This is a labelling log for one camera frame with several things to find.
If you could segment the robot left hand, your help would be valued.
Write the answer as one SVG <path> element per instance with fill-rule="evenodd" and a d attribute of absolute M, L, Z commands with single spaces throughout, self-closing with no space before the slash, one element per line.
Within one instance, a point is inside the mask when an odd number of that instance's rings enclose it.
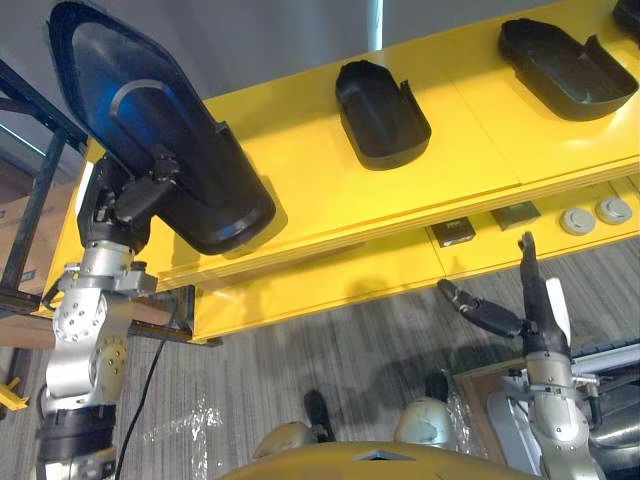
<path fill-rule="evenodd" d="M 180 173 L 176 156 L 162 145 L 154 149 L 151 168 L 140 175 L 105 153 L 94 164 L 77 215 L 83 247 L 109 241 L 139 253 L 149 242 L 152 218 L 174 199 Z"/>

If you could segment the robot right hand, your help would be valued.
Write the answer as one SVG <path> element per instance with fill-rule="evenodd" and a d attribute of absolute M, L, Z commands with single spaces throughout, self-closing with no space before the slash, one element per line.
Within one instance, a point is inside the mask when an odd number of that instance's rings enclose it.
<path fill-rule="evenodd" d="M 567 336 L 557 324 L 546 283 L 540 275 L 534 236 L 526 231 L 518 241 L 522 252 L 520 279 L 525 316 L 519 318 L 507 308 L 476 297 L 447 279 L 438 290 L 468 322 L 503 338 L 523 339 L 523 354 L 554 352 L 570 357 Z"/>

